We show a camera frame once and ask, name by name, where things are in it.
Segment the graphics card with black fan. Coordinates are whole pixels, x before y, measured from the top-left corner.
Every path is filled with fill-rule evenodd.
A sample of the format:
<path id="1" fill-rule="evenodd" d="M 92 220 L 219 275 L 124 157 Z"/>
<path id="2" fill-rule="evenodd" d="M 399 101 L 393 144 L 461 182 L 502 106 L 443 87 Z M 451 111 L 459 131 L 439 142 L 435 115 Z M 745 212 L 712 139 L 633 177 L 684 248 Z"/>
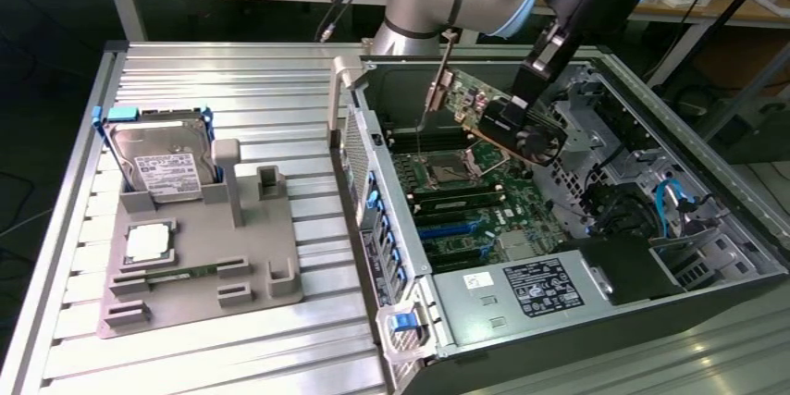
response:
<path id="1" fill-rule="evenodd" d="M 550 165 L 569 140 L 562 125 L 517 96 L 451 67 L 449 59 L 458 34 L 449 28 L 442 36 L 447 47 L 427 91 L 423 113 L 451 111 L 463 130 L 521 160 L 543 167 Z"/>

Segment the silver disk bay cage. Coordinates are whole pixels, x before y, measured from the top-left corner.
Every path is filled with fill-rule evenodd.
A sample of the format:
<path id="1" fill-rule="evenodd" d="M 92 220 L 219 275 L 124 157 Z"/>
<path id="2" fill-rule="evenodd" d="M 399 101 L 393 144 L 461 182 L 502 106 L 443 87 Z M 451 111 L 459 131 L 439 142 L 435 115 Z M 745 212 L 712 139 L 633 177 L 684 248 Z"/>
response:
<path id="1" fill-rule="evenodd" d="M 543 196 L 581 208 L 589 171 L 615 151 L 618 138 L 594 117 L 594 105 L 609 93 L 603 77 L 589 64 L 571 65 L 542 98 L 545 111 L 561 124 L 567 141 L 545 167 L 535 168 L 535 185 Z"/>

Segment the blue expansion slot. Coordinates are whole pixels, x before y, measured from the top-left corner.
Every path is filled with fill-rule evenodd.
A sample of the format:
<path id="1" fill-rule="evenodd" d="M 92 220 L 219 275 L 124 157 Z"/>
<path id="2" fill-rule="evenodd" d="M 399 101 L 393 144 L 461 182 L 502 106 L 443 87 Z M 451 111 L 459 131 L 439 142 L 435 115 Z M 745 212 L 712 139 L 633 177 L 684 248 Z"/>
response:
<path id="1" fill-rule="evenodd" d="M 419 238 L 422 240 L 433 240 L 454 236 L 470 235 L 479 228 L 479 221 L 465 221 L 463 223 L 451 224 L 434 228 L 421 228 Z"/>

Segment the silver chipset heatsink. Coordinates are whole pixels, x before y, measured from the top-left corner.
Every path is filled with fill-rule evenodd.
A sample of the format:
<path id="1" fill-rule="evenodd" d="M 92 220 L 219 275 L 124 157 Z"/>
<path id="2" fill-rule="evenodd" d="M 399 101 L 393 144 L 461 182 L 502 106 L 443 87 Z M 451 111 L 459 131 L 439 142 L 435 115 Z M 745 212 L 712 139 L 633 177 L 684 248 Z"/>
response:
<path id="1" fill-rule="evenodd" d="M 507 261 L 518 261 L 539 256 L 539 251 L 527 239 L 522 229 L 510 230 L 501 234 L 499 245 Z"/>

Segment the green motherboard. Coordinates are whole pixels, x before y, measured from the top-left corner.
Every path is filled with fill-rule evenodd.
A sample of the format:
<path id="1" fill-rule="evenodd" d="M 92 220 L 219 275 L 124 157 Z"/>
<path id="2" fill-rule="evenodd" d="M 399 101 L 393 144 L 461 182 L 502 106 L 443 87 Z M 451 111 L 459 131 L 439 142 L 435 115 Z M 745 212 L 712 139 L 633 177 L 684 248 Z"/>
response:
<path id="1" fill-rule="evenodd" d="M 470 145 L 481 140 L 470 133 L 467 133 L 467 137 Z M 459 152 L 462 154 L 463 150 L 406 154 L 395 154 L 390 151 L 406 201 L 410 191 L 438 189 L 430 183 L 426 170 L 427 156 L 447 152 Z M 551 253 L 557 245 L 569 239 L 569 235 L 563 224 L 551 212 L 551 207 L 546 204 L 546 199 L 533 181 L 533 170 L 529 166 L 511 156 L 506 164 L 482 177 L 475 176 L 473 173 L 471 175 L 474 177 L 471 184 L 451 185 L 449 187 L 498 184 L 505 201 L 499 206 L 494 206 L 499 207 L 494 214 L 497 219 L 479 221 L 479 228 L 470 235 L 433 240 L 419 239 L 426 255 L 429 253 L 449 253 L 451 251 L 487 248 L 486 265 L 510 262 L 503 256 L 499 236 L 503 232 L 517 229 L 522 229 L 527 233 L 527 239 L 539 251 L 539 256 Z M 414 217 L 414 204 L 407 201 L 407 205 Z"/>

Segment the blue case latch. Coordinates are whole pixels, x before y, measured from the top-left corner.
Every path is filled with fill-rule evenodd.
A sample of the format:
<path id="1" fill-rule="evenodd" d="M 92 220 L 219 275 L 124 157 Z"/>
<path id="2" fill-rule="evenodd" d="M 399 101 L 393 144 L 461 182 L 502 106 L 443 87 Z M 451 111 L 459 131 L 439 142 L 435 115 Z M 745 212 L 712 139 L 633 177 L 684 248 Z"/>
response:
<path id="1" fill-rule="evenodd" d="M 421 320 L 415 313 L 395 314 L 387 318 L 391 332 L 406 332 L 421 328 Z"/>

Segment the black plastic shroud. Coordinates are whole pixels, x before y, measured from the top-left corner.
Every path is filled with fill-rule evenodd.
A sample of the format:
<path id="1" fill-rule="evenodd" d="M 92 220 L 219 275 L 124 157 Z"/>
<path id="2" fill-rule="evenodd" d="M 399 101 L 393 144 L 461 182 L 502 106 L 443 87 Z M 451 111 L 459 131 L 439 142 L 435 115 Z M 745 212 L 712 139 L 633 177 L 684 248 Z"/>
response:
<path id="1" fill-rule="evenodd" d="M 685 292 L 664 267 L 648 238 L 607 235 L 565 241 L 559 252 L 578 251 L 589 267 L 602 273 L 613 305 L 656 300 Z"/>

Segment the black RAM slot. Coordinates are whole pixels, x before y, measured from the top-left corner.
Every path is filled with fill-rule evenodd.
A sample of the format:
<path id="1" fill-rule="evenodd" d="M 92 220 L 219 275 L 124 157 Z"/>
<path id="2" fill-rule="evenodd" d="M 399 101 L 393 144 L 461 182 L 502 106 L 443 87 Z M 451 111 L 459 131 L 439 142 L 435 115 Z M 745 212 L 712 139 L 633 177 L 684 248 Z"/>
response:
<path id="1" fill-rule="evenodd" d="M 455 138 L 398 138 L 398 139 L 390 139 L 393 143 L 401 143 L 401 144 L 409 144 L 409 143 L 417 143 L 417 142 L 422 142 L 422 143 L 434 143 L 434 144 L 442 144 L 442 143 L 462 143 L 465 140 L 467 139 L 467 133 L 466 133 L 466 137 L 461 138 L 461 137 L 455 137 Z"/>
<path id="2" fill-rule="evenodd" d="M 427 201 L 447 200 L 453 198 L 465 198 L 471 196 L 483 196 L 497 194 L 502 191 L 495 187 L 469 187 L 462 189 L 437 190 L 437 191 L 413 191 L 407 194 L 407 201 L 413 204 L 421 204 Z"/>
<path id="3" fill-rule="evenodd" d="M 466 137 L 466 132 L 461 127 L 426 127 L 422 130 L 418 128 L 395 128 L 387 132 L 390 139 L 406 138 L 455 138 Z"/>
<path id="4" fill-rule="evenodd" d="M 421 148 L 425 151 L 458 150 L 469 146 L 469 137 L 461 133 L 415 135 L 401 134 L 389 139 L 389 148 L 398 153 L 417 152 Z"/>
<path id="5" fill-rule="evenodd" d="M 495 187 L 495 188 L 499 190 L 499 188 L 498 188 L 498 184 L 485 184 L 485 185 L 475 185 L 475 184 L 473 184 L 471 186 L 463 186 L 463 187 L 447 187 L 447 186 L 445 186 L 445 187 L 441 187 L 441 188 L 438 188 L 438 189 L 431 189 L 431 190 L 413 190 L 413 191 L 417 191 L 417 192 L 423 192 L 423 191 L 437 191 L 437 190 L 462 189 L 462 188 L 469 188 L 469 187 Z"/>
<path id="6" fill-rule="evenodd" d="M 453 151 L 453 150 L 462 150 L 470 146 L 470 140 L 465 140 L 462 143 L 391 143 L 389 149 L 395 154 L 406 154 L 406 153 L 415 153 L 415 152 L 437 152 L 437 151 Z"/>

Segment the black expansion slot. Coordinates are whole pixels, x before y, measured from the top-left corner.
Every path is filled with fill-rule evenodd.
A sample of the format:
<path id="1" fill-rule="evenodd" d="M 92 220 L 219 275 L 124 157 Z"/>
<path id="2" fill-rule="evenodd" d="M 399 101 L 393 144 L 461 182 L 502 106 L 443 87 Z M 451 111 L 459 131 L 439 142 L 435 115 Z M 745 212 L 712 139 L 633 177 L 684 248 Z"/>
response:
<path id="1" fill-rule="evenodd" d="M 494 214 L 497 210 L 499 210 L 499 207 L 479 207 L 414 216 L 413 219 L 418 227 L 433 227 L 474 221 L 495 220 L 497 217 Z"/>
<path id="2" fill-rule="evenodd" d="M 487 248 L 475 248 L 449 253 L 429 253 L 427 259 L 434 273 L 474 268 L 487 264 Z"/>

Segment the grey parts rack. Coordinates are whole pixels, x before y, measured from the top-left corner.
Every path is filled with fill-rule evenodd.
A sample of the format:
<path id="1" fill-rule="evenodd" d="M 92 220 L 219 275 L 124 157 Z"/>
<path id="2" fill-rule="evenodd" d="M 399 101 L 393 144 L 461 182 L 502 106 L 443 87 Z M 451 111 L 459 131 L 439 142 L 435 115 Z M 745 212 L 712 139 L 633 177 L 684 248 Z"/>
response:
<path id="1" fill-rule="evenodd" d="M 216 140 L 222 181 L 196 200 L 158 204 L 146 191 L 119 196 L 96 335 L 111 339 L 287 306 L 305 297 L 285 175 L 278 167 L 238 177 L 239 141 Z M 128 231 L 166 224 L 170 250 L 156 260 L 124 257 Z M 150 283 L 146 274 L 215 265 L 218 274 Z"/>

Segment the black open PC case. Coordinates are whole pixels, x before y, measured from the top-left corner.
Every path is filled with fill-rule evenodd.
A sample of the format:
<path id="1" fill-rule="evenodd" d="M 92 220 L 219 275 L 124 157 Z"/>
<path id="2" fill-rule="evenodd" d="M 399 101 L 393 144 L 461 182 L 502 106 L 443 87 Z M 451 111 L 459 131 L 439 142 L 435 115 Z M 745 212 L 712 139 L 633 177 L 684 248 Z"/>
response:
<path id="1" fill-rule="evenodd" d="M 650 241 L 720 228 L 761 275 L 614 305 L 610 315 L 529 338 L 483 348 L 457 347 L 434 282 L 434 276 L 443 273 L 435 274 L 431 268 L 387 148 L 387 132 L 395 128 L 462 128 L 451 111 L 423 113 L 439 62 L 434 57 L 341 56 L 333 63 L 330 97 L 342 112 L 331 130 L 333 161 L 374 341 L 387 385 L 397 395 L 462 393 L 658 339 L 692 328 L 790 279 L 790 223 L 761 202 L 618 59 L 603 53 L 578 56 L 567 68 L 589 64 L 603 77 L 609 93 L 594 105 L 594 117 L 617 137 L 618 146 L 589 171 L 593 182 L 578 210 L 541 193 L 565 226 L 566 241 L 618 234 Z M 518 68 L 514 58 L 465 56 L 449 65 L 510 95 L 509 83 Z M 367 208 L 371 172 L 379 200 Z M 382 216 L 387 216 L 387 231 L 378 230 Z M 398 265 L 390 259 L 393 249 L 383 251 L 389 232 L 395 237 L 393 249 L 402 256 Z M 559 244 L 545 255 L 566 253 L 558 251 Z M 399 266 L 407 275 L 402 286 L 395 283 Z M 586 268 L 609 301 L 605 292 L 611 290 L 602 273 Z M 390 364 L 375 316 L 382 307 L 403 301 L 423 304 L 437 353 L 407 364 Z"/>

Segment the silver CPU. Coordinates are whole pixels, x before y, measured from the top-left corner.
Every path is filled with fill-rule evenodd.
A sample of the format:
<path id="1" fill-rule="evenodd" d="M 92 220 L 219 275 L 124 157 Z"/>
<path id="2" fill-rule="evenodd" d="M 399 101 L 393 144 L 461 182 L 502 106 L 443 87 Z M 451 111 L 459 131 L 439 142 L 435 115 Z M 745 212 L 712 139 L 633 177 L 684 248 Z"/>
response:
<path id="1" fill-rule="evenodd" d="M 148 224 L 130 229 L 124 253 L 130 262 L 160 259 L 168 250 L 170 227 L 166 224 Z"/>

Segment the silver disk bay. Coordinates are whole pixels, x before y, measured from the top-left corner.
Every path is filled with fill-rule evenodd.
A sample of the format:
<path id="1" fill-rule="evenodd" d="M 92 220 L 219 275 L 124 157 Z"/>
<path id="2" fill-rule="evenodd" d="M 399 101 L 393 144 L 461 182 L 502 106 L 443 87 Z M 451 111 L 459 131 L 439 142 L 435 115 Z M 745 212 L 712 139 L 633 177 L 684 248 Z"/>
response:
<path id="1" fill-rule="evenodd" d="M 678 284 L 689 291 L 761 275 L 757 265 L 720 228 L 681 238 L 656 238 L 650 247 Z"/>

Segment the CPU socket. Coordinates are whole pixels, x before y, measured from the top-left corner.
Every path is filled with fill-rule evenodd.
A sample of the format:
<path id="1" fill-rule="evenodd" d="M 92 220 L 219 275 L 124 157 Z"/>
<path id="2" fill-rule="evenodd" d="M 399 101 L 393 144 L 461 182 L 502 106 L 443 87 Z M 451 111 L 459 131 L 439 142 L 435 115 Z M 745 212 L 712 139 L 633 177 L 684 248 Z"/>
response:
<path id="1" fill-rule="evenodd" d="M 474 177 L 465 164 L 463 155 L 459 152 L 429 155 L 426 170 L 430 183 L 435 188 L 471 184 L 474 182 Z"/>

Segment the hard disk with blue carrier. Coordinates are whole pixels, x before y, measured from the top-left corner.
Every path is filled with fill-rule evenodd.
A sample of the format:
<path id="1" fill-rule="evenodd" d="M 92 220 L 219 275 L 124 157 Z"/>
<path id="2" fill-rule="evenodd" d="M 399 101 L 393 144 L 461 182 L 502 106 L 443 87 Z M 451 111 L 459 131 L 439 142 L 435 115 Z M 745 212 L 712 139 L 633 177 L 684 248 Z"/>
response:
<path id="1" fill-rule="evenodd" d="M 91 110 L 91 124 L 123 173 L 124 191 L 148 192 L 158 204 L 202 197 L 202 188 L 222 178 L 211 159 L 212 118 L 204 106 Z"/>

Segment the silver socket cover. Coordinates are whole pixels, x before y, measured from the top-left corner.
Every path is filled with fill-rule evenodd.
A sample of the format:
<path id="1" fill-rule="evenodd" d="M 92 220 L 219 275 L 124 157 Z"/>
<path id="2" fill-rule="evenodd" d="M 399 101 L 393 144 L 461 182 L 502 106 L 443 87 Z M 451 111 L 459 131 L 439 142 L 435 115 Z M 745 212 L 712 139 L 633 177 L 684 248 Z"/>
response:
<path id="1" fill-rule="evenodd" d="M 511 156 L 491 142 L 478 140 L 462 151 L 462 159 L 469 171 L 475 176 L 482 177 L 490 171 L 506 164 L 510 161 Z"/>

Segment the black equipment box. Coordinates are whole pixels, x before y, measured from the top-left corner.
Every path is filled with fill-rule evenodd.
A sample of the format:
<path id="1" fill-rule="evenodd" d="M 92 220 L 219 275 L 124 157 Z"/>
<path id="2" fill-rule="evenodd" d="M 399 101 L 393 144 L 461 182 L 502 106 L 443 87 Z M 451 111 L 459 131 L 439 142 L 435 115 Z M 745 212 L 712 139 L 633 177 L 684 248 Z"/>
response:
<path id="1" fill-rule="evenodd" d="M 790 98 L 749 99 L 709 144 L 733 165 L 790 162 Z"/>

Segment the silver power supply unit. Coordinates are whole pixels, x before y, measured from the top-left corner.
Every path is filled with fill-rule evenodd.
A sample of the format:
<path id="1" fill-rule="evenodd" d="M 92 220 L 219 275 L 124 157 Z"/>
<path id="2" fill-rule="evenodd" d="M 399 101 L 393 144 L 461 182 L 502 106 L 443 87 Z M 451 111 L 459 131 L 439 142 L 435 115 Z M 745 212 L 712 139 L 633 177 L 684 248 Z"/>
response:
<path id="1" fill-rule="evenodd" d="M 453 343 L 483 348 L 614 312 L 577 252 L 434 276 Z"/>

